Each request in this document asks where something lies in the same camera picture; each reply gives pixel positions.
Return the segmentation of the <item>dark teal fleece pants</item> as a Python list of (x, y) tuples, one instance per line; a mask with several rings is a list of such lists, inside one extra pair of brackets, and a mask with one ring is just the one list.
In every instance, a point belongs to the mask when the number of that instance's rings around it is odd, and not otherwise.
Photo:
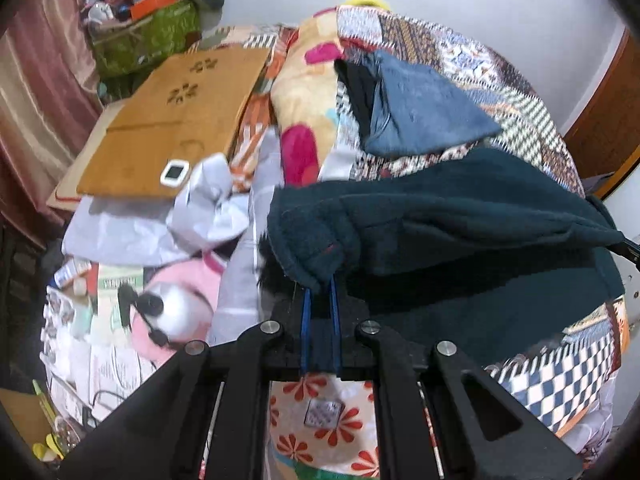
[(411, 176), (277, 188), (260, 251), (269, 285), (343, 281), (408, 341), (490, 365), (617, 299), (623, 240), (599, 202), (476, 148)]

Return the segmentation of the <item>colourful patchwork bedspread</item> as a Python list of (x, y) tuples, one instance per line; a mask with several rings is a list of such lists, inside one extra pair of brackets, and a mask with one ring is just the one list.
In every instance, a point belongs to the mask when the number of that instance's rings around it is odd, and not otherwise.
[[(401, 61), (430, 66), (464, 91), (501, 128), (487, 143), (582, 194), (572, 155), (533, 88), (505, 58), (441, 24), (370, 6), (339, 6), (337, 32), (346, 61), (383, 49)], [(235, 340), (272, 310), (273, 293), (259, 281), (264, 260), (258, 242), (265, 231), (274, 188), (284, 182), (280, 127), (270, 92), (298, 27), (221, 27), (201, 48), (267, 48), (267, 68), (247, 103), (230, 164), (235, 191), (248, 196), (250, 224), (224, 270), (210, 344)], [(462, 159), (469, 144), (430, 154), (384, 158), (363, 151), (346, 87), (337, 78), (337, 135), (320, 174), (325, 179), (376, 181), (405, 177), (441, 162)], [(586, 464), (602, 453), (613, 427), (613, 394), (620, 357), (629, 339), (624, 300), (602, 304), (580, 321), (513, 358), (486, 365)]]

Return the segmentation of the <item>pink white plush toy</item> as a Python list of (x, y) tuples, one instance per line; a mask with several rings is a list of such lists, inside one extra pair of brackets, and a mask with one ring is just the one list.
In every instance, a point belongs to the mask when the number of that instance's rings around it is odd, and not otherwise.
[(160, 367), (212, 327), (224, 265), (210, 252), (164, 266), (142, 292), (122, 283), (117, 300), (122, 326), (138, 356)]

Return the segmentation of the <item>grey white crumpled cloth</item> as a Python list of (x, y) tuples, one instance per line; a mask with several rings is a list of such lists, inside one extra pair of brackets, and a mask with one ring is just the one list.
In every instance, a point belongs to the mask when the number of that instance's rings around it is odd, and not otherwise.
[(175, 198), (125, 200), (85, 196), (62, 253), (110, 266), (166, 266), (208, 252), (248, 228), (248, 196), (232, 192), (227, 159), (199, 162)]

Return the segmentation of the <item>white small device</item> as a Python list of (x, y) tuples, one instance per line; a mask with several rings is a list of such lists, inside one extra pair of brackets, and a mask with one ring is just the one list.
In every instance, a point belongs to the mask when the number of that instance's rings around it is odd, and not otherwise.
[(160, 173), (160, 184), (165, 188), (180, 188), (189, 175), (190, 162), (183, 159), (171, 159)]

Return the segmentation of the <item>folded blue jeans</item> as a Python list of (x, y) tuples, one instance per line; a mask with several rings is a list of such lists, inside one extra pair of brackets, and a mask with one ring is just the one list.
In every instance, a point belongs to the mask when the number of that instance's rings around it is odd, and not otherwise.
[(382, 50), (362, 65), (374, 79), (369, 134), (363, 149), (397, 158), (446, 151), (494, 136), (500, 126), (468, 95), (430, 66)]

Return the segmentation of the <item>black folded garment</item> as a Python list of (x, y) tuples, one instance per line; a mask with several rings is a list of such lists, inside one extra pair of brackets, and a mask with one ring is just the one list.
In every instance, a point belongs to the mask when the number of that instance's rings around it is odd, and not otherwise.
[(376, 79), (366, 66), (341, 58), (334, 61), (334, 70), (338, 80), (346, 87), (352, 112), (358, 122), (360, 138), (367, 139), (371, 132)]

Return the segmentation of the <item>yellow pink floral blanket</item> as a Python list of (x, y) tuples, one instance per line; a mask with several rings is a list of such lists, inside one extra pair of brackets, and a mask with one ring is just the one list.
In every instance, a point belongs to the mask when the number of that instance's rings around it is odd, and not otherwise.
[(337, 73), (343, 57), (335, 8), (304, 21), (286, 44), (286, 57), (270, 98), (280, 127), (284, 182), (318, 180), (337, 135)]

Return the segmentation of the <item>brown cardboard box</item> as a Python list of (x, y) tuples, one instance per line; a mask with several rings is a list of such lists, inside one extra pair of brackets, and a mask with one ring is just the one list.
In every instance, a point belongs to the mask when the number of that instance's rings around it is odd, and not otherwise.
[(131, 98), (105, 107), (48, 206), (73, 211), (84, 196), (175, 197), (183, 185), (160, 184), (166, 164), (187, 160), (190, 176), (208, 156), (231, 154), (269, 57), (267, 48), (236, 44), (168, 58)]

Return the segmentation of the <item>yellow round object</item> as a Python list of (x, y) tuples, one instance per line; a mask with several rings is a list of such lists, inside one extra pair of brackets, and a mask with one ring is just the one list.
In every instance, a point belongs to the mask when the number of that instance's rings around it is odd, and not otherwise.
[(390, 5), (385, 0), (345, 0), (346, 6), (370, 6), (371, 8), (390, 10)]

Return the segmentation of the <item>green fabric bag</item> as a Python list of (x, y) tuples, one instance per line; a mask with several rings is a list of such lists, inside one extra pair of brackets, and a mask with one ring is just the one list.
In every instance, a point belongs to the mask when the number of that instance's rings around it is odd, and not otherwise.
[(198, 9), (190, 0), (180, 0), (91, 42), (96, 71), (110, 79), (163, 62), (200, 39)]

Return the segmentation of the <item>pink striped curtain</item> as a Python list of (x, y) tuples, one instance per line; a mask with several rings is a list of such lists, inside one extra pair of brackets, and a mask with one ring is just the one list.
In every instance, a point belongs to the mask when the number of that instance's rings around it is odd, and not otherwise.
[(1, 0), (1, 219), (36, 244), (62, 228), (47, 199), (102, 110), (84, 1)]

